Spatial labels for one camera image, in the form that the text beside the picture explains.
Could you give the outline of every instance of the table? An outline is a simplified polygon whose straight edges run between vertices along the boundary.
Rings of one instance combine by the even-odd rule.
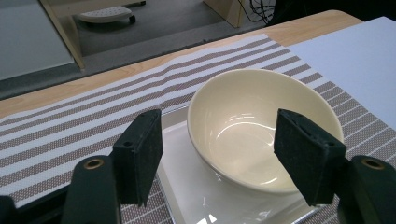
[[[161,57],[150,59],[141,63],[127,65],[92,77],[85,77],[79,80],[64,83],[62,85],[46,88],[41,91],[34,91],[21,96],[9,98],[0,101],[0,118],[17,112],[49,105],[85,91],[90,91],[98,87],[105,86],[108,83],[147,71],[152,67],[169,62],[178,56],[186,55],[200,49],[224,46],[247,36],[266,34],[277,43],[287,47],[359,23],[362,23],[362,21],[347,15],[344,12],[336,10],[325,11],[316,15],[304,17],[294,21],[288,21],[243,35],[229,37],[191,49],[184,49],[182,51],[163,55]]]
[[[13,195],[14,197],[16,197],[17,202],[23,204],[23,201],[27,202],[28,200],[33,200],[33,197],[37,198],[45,195],[46,192],[48,192],[50,189],[53,189],[53,186],[60,187],[62,185],[66,185],[68,184],[68,180],[73,168],[73,164],[71,163],[73,163],[76,159],[80,158],[81,155],[84,156],[93,152],[97,152],[99,154],[108,154],[107,150],[111,149],[111,144],[114,143],[115,137],[117,137],[115,134],[121,131],[123,127],[121,127],[121,125],[128,124],[131,118],[134,116],[134,113],[138,112],[138,108],[135,107],[136,105],[142,105],[147,108],[147,106],[158,104],[159,102],[161,104],[163,102],[164,108],[170,110],[172,109],[172,106],[179,106],[180,102],[183,104],[187,103],[188,101],[186,99],[189,99],[189,97],[192,95],[192,92],[190,92],[191,84],[190,82],[187,83],[184,80],[179,81],[179,79],[174,81],[176,77],[174,75],[169,77],[169,82],[165,81],[165,83],[170,85],[166,87],[166,91],[164,92],[167,92],[167,90],[184,91],[188,89],[189,91],[187,95],[185,95],[185,93],[183,92],[180,95],[178,94],[177,98],[171,98],[170,100],[166,100],[169,98],[156,98],[156,95],[158,95],[156,91],[156,85],[161,83],[160,80],[162,80],[161,76],[160,78],[157,77],[157,74],[161,74],[163,71],[163,68],[160,68],[161,71],[158,70],[159,66],[161,65],[167,64],[165,66],[165,68],[167,68],[171,61],[181,64],[186,62],[186,58],[189,58],[192,54],[195,53],[201,54],[203,51],[208,53],[216,53],[217,50],[224,48],[227,49],[228,47],[230,47],[230,45],[234,45],[235,43],[237,46],[240,46],[240,42],[246,41],[246,39],[256,39],[255,42],[260,42],[263,44],[269,43],[272,47],[277,46],[277,48],[282,49],[284,47],[279,46],[278,43],[276,43],[274,40],[270,41],[269,38],[265,38],[265,40],[263,40],[262,37],[264,36],[264,34],[267,34],[271,36],[271,38],[276,39],[279,43],[288,46],[289,44],[298,43],[318,35],[324,35],[329,33],[330,31],[339,30],[341,28],[345,28],[349,25],[357,23],[360,23],[360,21],[344,13],[329,11],[313,17],[300,19],[291,23],[285,23],[283,24],[283,26],[274,26],[271,29],[267,28],[244,35],[234,36],[232,38],[213,42],[197,48],[186,49],[142,63],[125,66],[100,74],[98,76],[87,77],[78,81],[59,85],[57,87],[48,88],[42,91],[32,92],[20,97],[5,100],[1,102],[0,108],[3,108],[1,111],[1,116],[4,116],[6,113],[11,114],[29,108],[38,108],[43,105],[58,102],[62,99],[72,97],[76,94],[96,89],[104,85],[106,85],[106,88],[108,88],[107,84],[109,83],[112,83],[110,84],[110,86],[114,91],[118,91],[124,84],[129,86],[131,83],[133,83],[132,85],[136,85],[136,87],[140,87],[141,85],[144,85],[145,88],[148,87],[148,89],[132,89],[131,91],[121,90],[122,92],[118,93],[111,91],[111,94],[116,93],[117,95],[123,95],[125,93],[128,96],[132,97],[131,99],[128,99],[126,102],[122,102],[121,104],[116,103],[116,109],[126,109],[124,114],[120,114],[118,113],[118,111],[114,111],[112,109],[114,108],[114,106],[107,107],[93,105],[94,102],[99,101],[89,101],[87,104],[78,101],[76,103],[80,105],[76,107],[76,109],[73,109],[73,111],[68,110],[67,112],[52,114],[51,117],[57,119],[55,122],[49,123],[47,118],[42,118],[37,119],[37,122],[39,122],[40,124],[35,125],[35,121],[33,121],[32,123],[29,118],[21,118],[20,121],[23,124],[16,127],[16,129],[2,129],[1,133],[4,137],[2,138],[1,142],[5,144],[0,145],[0,148],[3,149],[1,162],[2,166],[7,167],[7,169],[2,169],[2,178],[0,178],[2,186],[4,186],[2,188],[4,191],[2,192],[5,194]],[[237,48],[236,53],[239,54],[239,51],[242,50],[240,48]],[[254,51],[259,53],[264,51],[264,53],[266,54],[266,51],[262,50],[262,47],[260,47],[260,49],[255,49]],[[215,62],[212,64],[218,63],[217,58],[213,58],[213,60]],[[198,62],[193,61],[193,64],[186,63],[186,66],[190,64],[194,67],[195,65],[198,65]],[[197,73],[194,72],[196,70],[191,69],[191,71],[192,74],[196,76]],[[150,74],[150,80],[148,80],[148,77],[145,77],[145,75],[142,74]],[[133,81],[127,81],[125,79],[120,80],[124,77],[128,77],[128,80],[132,79]],[[101,91],[99,92],[99,95],[92,96],[101,97],[103,94]],[[115,103],[113,99],[113,97],[107,97],[106,102],[109,102],[113,105]],[[85,111],[83,111],[83,107],[88,109],[92,107],[93,109],[98,109],[98,111],[95,111],[94,113],[90,112],[89,114],[84,114]],[[107,111],[110,112],[110,122],[107,119],[101,119],[102,111],[105,111],[105,113],[107,113]],[[86,119],[87,116],[93,118],[93,120]],[[30,124],[26,125],[25,122],[32,123],[33,126],[30,126]],[[133,220],[135,217],[139,218],[146,215],[149,215],[151,217],[157,216],[157,214],[167,213],[163,198],[160,197],[161,193],[159,192],[160,186],[158,181],[155,182],[155,186],[155,194],[153,194],[153,198],[150,201],[160,202],[155,203],[160,205],[158,207],[155,207],[156,212],[149,213],[144,212],[145,210],[139,209],[138,212],[136,211],[135,213],[131,213],[129,211],[134,211],[134,209],[132,208],[132,206],[128,206],[125,208],[125,210],[127,210],[125,212],[127,218],[126,220]],[[165,221],[169,223],[171,219],[168,217]]]
[[[78,41],[78,30],[72,18],[73,15],[95,11],[107,7],[118,7],[140,0],[40,0],[49,18],[70,50],[79,68],[85,67],[82,61],[81,49]]]
[[[288,49],[396,130],[395,36],[396,22],[380,17]]]

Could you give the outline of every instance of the white surface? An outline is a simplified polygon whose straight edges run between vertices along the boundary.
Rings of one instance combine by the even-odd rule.
[[[396,129],[396,21],[378,18],[289,49]]]
[[[0,80],[73,63],[36,0],[1,0]]]
[[[208,80],[191,99],[191,140],[205,162],[241,186],[297,192],[274,153],[279,108],[303,114],[343,140],[337,116],[319,94],[291,77],[262,69],[233,70]]]
[[[187,131],[187,109],[163,117],[163,157],[158,174],[179,223],[291,223],[312,210],[300,193],[266,194],[217,176],[198,156]]]

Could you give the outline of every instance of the ceramic bowl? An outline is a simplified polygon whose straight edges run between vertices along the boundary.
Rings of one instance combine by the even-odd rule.
[[[272,71],[241,69],[209,79],[194,94],[187,119],[191,141],[201,158],[233,183],[296,192],[274,153],[279,108],[303,114],[344,140],[332,108],[304,83]]]

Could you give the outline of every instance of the black cable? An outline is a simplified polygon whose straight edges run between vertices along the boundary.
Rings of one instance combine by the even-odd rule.
[[[241,5],[242,9],[244,9],[245,14],[247,15],[247,18],[248,18],[250,21],[252,21],[252,22],[264,21],[265,23],[268,23],[269,20],[271,20],[270,17],[273,16],[273,13],[271,13],[271,14],[269,14],[269,15],[267,15],[266,13],[267,13],[268,11],[270,11],[270,10],[274,10],[275,6],[265,6],[265,5],[264,5],[264,2],[263,2],[262,0],[254,0],[254,2],[255,2],[257,5],[259,5],[259,6],[254,6],[254,5],[253,5],[253,1],[252,1],[252,0],[249,0],[249,6],[250,6],[250,9],[252,10],[252,12],[253,12],[254,14],[256,14],[257,16],[261,17],[259,20],[254,21],[254,20],[252,20],[252,19],[249,17],[249,15],[248,15],[248,13],[247,13],[245,7],[244,7],[244,4],[242,4],[241,0],[238,0],[238,2],[239,2],[239,4]]]

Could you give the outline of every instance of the placemat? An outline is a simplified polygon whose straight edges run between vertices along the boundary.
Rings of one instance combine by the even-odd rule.
[[[321,94],[340,119],[348,158],[370,155],[396,166],[394,130],[290,50],[266,35],[255,35],[0,119],[0,194],[22,206],[68,185],[77,162],[108,155],[138,114],[152,108],[166,113],[187,105],[209,78],[237,68],[269,69],[302,81]],[[336,204],[334,200],[301,222],[336,223]],[[124,205],[121,211],[123,223],[173,223],[158,179],[146,208]]]

